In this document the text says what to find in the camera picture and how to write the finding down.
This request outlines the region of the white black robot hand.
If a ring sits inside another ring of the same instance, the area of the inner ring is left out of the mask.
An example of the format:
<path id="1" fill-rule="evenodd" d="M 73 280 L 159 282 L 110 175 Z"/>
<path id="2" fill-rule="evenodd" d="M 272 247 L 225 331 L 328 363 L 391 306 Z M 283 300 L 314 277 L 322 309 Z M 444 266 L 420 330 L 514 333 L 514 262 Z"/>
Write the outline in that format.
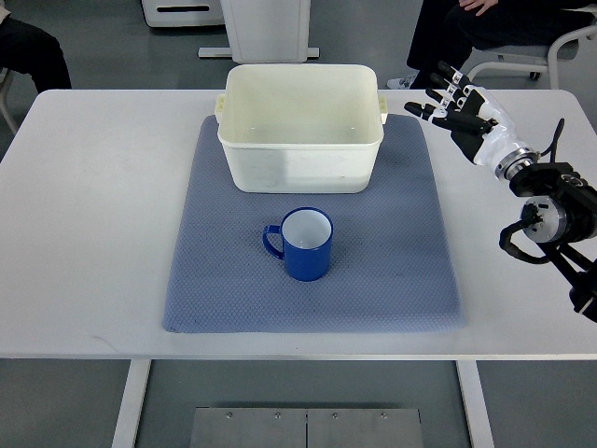
<path id="1" fill-rule="evenodd" d="M 488 90 L 466 75 L 439 62 L 425 90 L 431 104 L 407 102 L 404 108 L 419 119 L 451 133 L 452 141 L 476 165 L 498 165 L 508 154 L 526 147 L 515 125 Z"/>

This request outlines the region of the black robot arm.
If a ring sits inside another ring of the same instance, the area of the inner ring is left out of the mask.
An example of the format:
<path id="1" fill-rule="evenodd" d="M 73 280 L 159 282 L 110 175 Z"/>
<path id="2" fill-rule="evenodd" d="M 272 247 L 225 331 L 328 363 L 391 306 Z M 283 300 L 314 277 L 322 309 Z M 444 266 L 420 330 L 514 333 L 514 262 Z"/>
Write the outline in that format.
<path id="1" fill-rule="evenodd" d="M 549 147 L 519 150 L 495 174 L 526 200 L 517 222 L 500 232 L 499 246 L 530 264 L 553 264 L 571 285 L 574 311 L 596 320 L 596 261 L 572 247 L 596 236 L 596 189 L 568 163 L 556 161 L 561 119 Z"/>

